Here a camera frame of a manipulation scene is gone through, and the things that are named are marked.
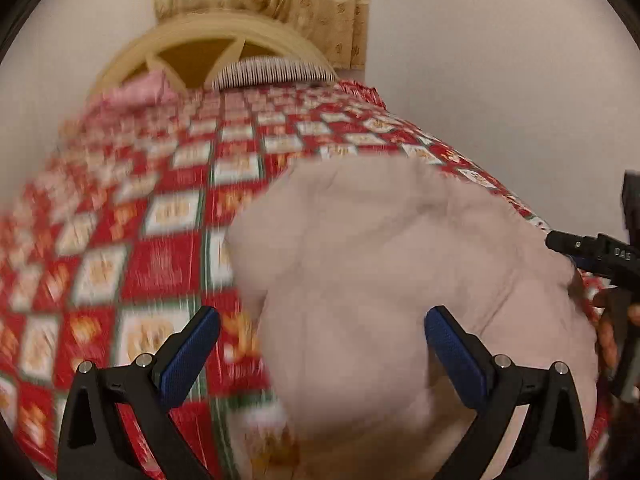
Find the red checkered bedspread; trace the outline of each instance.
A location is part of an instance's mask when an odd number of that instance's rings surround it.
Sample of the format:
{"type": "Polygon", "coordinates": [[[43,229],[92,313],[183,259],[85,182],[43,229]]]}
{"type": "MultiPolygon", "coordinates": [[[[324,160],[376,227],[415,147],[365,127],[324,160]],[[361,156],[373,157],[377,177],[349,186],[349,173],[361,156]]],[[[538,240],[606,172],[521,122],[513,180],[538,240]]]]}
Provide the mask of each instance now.
{"type": "MultiPolygon", "coordinates": [[[[0,408],[46,475],[78,363],[154,352],[201,304],[220,310],[222,335],[174,421],[217,478],[260,478],[278,450],[291,463],[277,467],[295,471],[223,243],[238,209],[293,159],[419,156],[546,227],[450,146],[354,94],[348,85],[194,92],[75,137],[25,187],[0,225],[0,408]]],[[[131,413],[122,415],[160,478],[131,413]]]]}

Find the bed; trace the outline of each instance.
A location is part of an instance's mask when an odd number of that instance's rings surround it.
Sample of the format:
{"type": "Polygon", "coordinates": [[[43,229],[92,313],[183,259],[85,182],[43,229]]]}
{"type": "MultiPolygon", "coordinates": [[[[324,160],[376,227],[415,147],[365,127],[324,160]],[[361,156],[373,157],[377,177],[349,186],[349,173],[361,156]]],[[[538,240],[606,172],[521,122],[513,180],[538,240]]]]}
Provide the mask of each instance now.
{"type": "MultiPolygon", "coordinates": [[[[160,69],[178,102],[65,139],[2,217],[0,408],[45,478],[55,478],[79,363],[129,364],[202,304],[220,311],[222,333],[188,400],[172,411],[176,426],[214,478],[297,478],[296,443],[233,288],[224,235],[235,213],[299,158],[420,157],[548,229],[490,174],[388,113],[361,84],[206,89],[231,63],[264,55],[332,72],[295,33],[247,14],[192,14],[150,31],[115,57],[91,94],[160,69]]],[[[132,413],[120,415],[145,472],[161,479],[132,413]]],[[[598,417],[592,447],[606,423],[602,410],[598,417]]]]}

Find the beige towel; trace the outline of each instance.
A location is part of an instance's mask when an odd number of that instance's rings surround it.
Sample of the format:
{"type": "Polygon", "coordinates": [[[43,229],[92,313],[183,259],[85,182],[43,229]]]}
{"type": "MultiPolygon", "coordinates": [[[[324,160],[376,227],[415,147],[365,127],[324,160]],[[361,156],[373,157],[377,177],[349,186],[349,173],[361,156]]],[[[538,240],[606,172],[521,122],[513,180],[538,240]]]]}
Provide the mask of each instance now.
{"type": "Polygon", "coordinates": [[[422,323],[438,304],[493,354],[567,362],[591,428],[595,334],[568,297],[574,268],[484,188],[401,156],[301,162],[227,241],[312,478],[428,479],[451,454],[474,413],[428,354],[422,323]]]}

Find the cream headboard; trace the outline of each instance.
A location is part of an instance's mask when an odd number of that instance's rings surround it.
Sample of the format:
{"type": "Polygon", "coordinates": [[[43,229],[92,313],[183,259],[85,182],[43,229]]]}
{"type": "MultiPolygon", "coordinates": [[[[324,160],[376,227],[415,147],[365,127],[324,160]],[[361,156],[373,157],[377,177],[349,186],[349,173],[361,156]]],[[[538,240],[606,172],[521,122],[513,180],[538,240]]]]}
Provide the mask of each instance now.
{"type": "Polygon", "coordinates": [[[155,69],[185,92],[208,86],[224,67],[251,56],[292,57],[333,71],[311,42],[286,25],[236,10],[209,10],[167,20],[128,44],[98,76],[91,95],[155,69]]]}

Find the striped pillow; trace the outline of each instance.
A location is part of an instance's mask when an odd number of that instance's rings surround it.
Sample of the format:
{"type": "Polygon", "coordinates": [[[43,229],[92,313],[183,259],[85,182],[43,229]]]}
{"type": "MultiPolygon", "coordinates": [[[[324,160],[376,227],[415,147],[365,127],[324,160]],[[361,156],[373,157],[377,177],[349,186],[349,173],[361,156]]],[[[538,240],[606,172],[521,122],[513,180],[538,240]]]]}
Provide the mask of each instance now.
{"type": "Polygon", "coordinates": [[[313,63],[286,57],[248,57],[233,63],[213,80],[214,90],[288,82],[333,82],[335,73],[313,63]]]}

